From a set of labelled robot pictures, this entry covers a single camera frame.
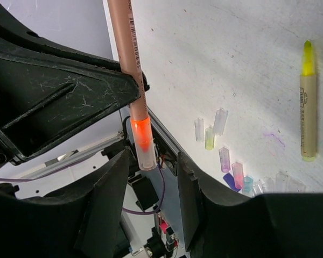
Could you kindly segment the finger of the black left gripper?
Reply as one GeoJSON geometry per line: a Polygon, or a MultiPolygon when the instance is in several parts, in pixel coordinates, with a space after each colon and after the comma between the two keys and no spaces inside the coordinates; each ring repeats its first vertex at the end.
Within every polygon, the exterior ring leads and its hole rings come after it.
{"type": "Polygon", "coordinates": [[[0,166],[32,160],[139,97],[118,62],[42,38],[0,4],[0,166]]]}

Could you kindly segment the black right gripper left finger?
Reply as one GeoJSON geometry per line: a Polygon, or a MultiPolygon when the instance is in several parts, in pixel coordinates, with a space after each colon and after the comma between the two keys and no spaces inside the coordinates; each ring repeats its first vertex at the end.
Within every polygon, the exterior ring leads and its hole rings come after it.
{"type": "Polygon", "coordinates": [[[121,151],[93,173],[43,197],[0,184],[0,257],[113,257],[129,173],[121,151]]]}

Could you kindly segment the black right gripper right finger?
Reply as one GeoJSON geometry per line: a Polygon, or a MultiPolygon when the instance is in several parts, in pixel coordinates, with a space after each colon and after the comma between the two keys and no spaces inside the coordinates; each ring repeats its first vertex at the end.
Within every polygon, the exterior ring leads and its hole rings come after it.
{"type": "Polygon", "coordinates": [[[253,198],[177,156],[184,245],[191,257],[323,257],[323,193],[253,198]]]}

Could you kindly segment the blue marker cap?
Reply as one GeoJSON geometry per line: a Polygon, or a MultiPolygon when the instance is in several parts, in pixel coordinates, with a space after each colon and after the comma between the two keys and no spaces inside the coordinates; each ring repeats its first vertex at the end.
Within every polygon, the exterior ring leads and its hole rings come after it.
{"type": "Polygon", "coordinates": [[[223,176],[223,179],[233,191],[239,192],[240,190],[242,190],[242,183],[240,181],[237,181],[231,173],[226,173],[223,176]]]}

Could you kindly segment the pink pen cap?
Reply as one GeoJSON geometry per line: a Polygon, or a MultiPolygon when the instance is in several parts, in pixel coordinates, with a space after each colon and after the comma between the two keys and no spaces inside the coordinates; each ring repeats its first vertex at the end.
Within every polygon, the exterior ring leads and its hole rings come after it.
{"type": "Polygon", "coordinates": [[[243,165],[239,162],[235,162],[231,165],[231,168],[233,172],[235,188],[242,189],[244,178],[243,165]]]}

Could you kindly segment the violet pen cap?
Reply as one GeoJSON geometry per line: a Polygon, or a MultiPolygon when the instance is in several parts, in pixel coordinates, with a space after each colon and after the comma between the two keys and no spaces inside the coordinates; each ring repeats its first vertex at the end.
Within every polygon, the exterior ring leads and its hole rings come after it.
{"type": "Polygon", "coordinates": [[[225,147],[222,147],[221,149],[219,149],[219,158],[220,158],[221,171],[223,173],[228,173],[230,171],[229,149],[225,147]]]}

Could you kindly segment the yellow pen cap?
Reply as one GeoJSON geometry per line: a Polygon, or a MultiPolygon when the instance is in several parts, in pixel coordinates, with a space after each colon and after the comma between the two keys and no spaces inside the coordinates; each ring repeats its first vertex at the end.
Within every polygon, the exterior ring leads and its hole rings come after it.
{"type": "Polygon", "coordinates": [[[213,132],[213,127],[208,126],[205,129],[205,149],[210,151],[214,148],[215,135],[213,132]]]}

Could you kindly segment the clear blue pen cap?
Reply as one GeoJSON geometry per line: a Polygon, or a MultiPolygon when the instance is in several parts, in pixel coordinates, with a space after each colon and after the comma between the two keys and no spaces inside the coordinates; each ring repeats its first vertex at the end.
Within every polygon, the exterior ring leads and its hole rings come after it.
{"type": "Polygon", "coordinates": [[[219,110],[216,111],[213,125],[213,133],[215,135],[223,135],[227,117],[228,111],[224,108],[221,107],[219,110]]]}

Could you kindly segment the orange pen edge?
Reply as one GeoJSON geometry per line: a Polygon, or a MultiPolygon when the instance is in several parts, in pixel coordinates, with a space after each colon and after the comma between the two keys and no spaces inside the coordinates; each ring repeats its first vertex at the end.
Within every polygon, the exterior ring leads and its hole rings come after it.
{"type": "Polygon", "coordinates": [[[138,85],[140,98],[130,104],[130,124],[138,165],[141,170],[157,166],[150,117],[148,114],[143,74],[131,1],[108,1],[121,71],[131,75],[138,85]]]}

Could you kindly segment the yellow pen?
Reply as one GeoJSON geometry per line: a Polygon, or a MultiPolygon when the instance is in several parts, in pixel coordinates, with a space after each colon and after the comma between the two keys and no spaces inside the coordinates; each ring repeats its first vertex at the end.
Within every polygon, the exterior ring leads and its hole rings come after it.
{"type": "Polygon", "coordinates": [[[311,162],[317,154],[317,68],[314,47],[304,43],[300,73],[300,152],[311,162]]]}

